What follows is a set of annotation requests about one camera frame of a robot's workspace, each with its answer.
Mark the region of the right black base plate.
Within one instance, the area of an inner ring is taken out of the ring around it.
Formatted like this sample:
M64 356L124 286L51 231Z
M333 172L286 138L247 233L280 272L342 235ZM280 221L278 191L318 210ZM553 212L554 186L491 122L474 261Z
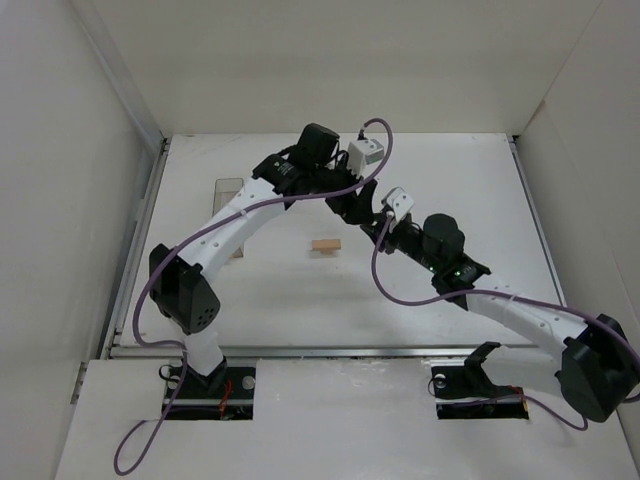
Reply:
M435 366L431 372L439 420L529 419L522 389L495 385L481 367Z

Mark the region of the long rectangular wood block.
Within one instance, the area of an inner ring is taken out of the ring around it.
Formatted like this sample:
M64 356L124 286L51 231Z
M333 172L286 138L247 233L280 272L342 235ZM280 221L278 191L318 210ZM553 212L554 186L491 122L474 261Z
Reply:
M340 239L315 239L311 243L311 250L313 252L319 252L321 250L333 250L333 252L339 251L342 247Z

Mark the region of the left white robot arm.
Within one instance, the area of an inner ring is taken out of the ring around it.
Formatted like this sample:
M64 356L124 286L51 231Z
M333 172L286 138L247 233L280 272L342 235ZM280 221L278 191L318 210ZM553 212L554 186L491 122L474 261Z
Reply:
M345 222L372 222L376 183L365 182L362 173L384 158L384 147L364 135L344 151L338 144L336 132L306 125L296 144L267 156L252 171L240 191L205 225L205 235L175 257L164 244L152 250L149 271L158 277L149 296L182 332L187 377L204 395L218 390L227 368L214 324L221 302L213 283L244 242L289 209L296 196L330 193L327 205Z

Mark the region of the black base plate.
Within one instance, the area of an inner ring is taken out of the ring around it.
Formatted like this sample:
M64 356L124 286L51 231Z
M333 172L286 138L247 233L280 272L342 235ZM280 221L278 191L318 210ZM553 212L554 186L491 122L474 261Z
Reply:
M529 419L522 389L495 385L481 367L435 366L431 372L439 420Z
M180 366L163 365L159 377L165 382L161 411L169 404L180 378ZM229 366L222 381L211 391L192 372L177 390L177 396L166 415L167 420L181 421L248 421L254 416L256 368Z

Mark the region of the aluminium front rail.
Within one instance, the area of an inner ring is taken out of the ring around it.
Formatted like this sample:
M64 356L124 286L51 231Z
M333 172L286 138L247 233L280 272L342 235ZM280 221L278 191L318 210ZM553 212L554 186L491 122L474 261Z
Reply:
M292 347L292 346L228 346L221 348L227 358L271 358L271 359L306 359L306 358L428 358L428 357L463 357L471 354L473 346L445 347ZM111 347L103 355L103 359L134 358L177 358L181 350L175 347Z

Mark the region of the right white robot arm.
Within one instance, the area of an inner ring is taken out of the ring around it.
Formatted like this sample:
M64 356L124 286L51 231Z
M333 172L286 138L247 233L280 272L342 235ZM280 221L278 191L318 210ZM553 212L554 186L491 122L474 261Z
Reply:
M445 214L421 226L377 214L362 231L375 254L400 252L432 275L435 302L493 320L532 342L526 358L487 341L457 363L432 369L435 396L462 408L520 395L524 387L558 396L584 420L603 423L625 403L639 400L639 356L612 317L526 298L499 282L464 251L465 236Z

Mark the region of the clear plastic box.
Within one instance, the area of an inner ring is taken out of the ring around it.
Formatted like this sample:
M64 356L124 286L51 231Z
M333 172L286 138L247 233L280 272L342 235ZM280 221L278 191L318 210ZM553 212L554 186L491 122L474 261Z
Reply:
M212 214L217 215L243 188L242 178L219 178L215 181Z

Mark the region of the white front cover board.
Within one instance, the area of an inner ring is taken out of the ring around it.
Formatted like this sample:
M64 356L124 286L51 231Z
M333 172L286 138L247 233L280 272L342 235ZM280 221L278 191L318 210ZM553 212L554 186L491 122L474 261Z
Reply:
M90 363L57 475L112 479L634 479L617 419L577 432L543 396L525 420L441 420L418 359L264 360L248 421L160 422L157 360Z

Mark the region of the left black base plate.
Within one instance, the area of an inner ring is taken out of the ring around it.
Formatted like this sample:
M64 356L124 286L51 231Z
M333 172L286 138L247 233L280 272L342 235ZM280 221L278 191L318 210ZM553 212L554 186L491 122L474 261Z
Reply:
M180 378L180 366L163 365L159 377L165 382L161 411L169 404ZM166 415L167 420L181 421L248 421L254 416L256 368L229 366L222 381L211 391L192 372L177 390L177 396Z

